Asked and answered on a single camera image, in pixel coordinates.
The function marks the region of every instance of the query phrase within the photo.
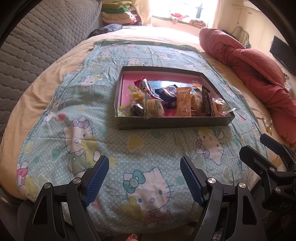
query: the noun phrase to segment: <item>hello kitty blanket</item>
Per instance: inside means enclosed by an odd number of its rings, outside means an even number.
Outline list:
[[[128,65],[203,72],[236,108],[236,117],[228,126],[116,130],[116,82],[121,66]],[[69,183],[106,155],[110,169],[88,207],[96,229],[107,235],[163,231],[196,220],[201,213],[180,171],[180,158],[188,155],[196,167],[221,183],[242,181],[252,187],[253,173],[239,159],[239,150],[250,145],[267,157],[260,134],[241,93],[196,49],[144,41],[99,41],[81,67],[64,76],[26,137],[17,164],[17,185],[34,201],[44,183]],[[71,223],[67,205],[63,210]]]

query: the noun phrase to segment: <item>red comforter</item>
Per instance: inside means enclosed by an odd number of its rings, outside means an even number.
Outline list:
[[[246,87],[269,109],[279,135],[296,148],[296,102],[284,87],[285,77],[277,63],[255,49],[245,49],[224,32],[203,28],[200,46],[228,65]]]

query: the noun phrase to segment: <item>quilted headboard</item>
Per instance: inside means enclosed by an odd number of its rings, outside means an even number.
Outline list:
[[[0,142],[22,93],[52,63],[99,27],[102,0],[43,0],[0,48]]]

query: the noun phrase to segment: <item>television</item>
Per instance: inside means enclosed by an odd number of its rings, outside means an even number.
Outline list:
[[[271,54],[280,61],[291,74],[296,75],[296,56],[288,44],[277,36],[274,36],[269,52],[271,52]]]

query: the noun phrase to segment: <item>open box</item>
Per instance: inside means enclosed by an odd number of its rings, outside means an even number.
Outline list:
[[[150,85],[155,81],[173,81],[182,82],[184,84],[195,85],[199,83],[204,85],[211,93],[212,97],[221,96],[216,87],[208,80],[208,78],[200,72],[165,68],[153,66],[124,66],[119,74],[116,94],[115,94],[115,124],[119,130],[130,129],[154,129],[154,128],[178,128],[178,127],[199,127],[199,126],[227,126],[235,117],[233,112],[226,116],[219,117],[152,117],[144,119],[136,116],[120,116],[119,107],[127,104],[129,101],[127,95],[127,87],[134,86],[134,81],[145,77]]]

